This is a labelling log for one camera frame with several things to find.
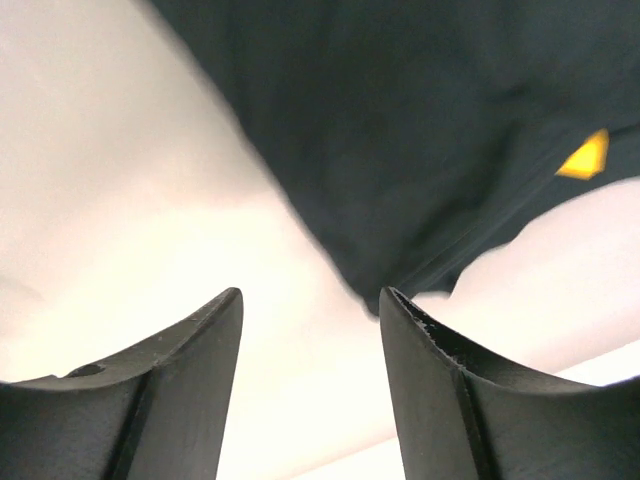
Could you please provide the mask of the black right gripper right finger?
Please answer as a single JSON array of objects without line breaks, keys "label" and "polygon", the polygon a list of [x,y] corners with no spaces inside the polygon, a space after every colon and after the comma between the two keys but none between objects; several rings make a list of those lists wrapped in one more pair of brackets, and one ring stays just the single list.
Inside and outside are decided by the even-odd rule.
[{"label": "black right gripper right finger", "polygon": [[379,318],[407,478],[638,477],[637,379],[592,386],[523,366],[391,288]]}]

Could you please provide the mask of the black t shirt flower print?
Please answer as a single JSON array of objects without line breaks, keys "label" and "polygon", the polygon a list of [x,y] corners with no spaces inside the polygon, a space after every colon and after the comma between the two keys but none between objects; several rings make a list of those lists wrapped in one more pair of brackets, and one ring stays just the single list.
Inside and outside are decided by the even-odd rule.
[{"label": "black t shirt flower print", "polygon": [[367,309],[639,173],[635,1],[158,1]]}]

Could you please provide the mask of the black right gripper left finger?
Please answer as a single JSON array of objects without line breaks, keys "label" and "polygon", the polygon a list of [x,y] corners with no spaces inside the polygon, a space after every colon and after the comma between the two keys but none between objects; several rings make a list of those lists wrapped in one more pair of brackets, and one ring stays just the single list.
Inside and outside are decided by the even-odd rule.
[{"label": "black right gripper left finger", "polygon": [[229,288],[65,377],[2,384],[2,479],[215,478],[242,325]]}]

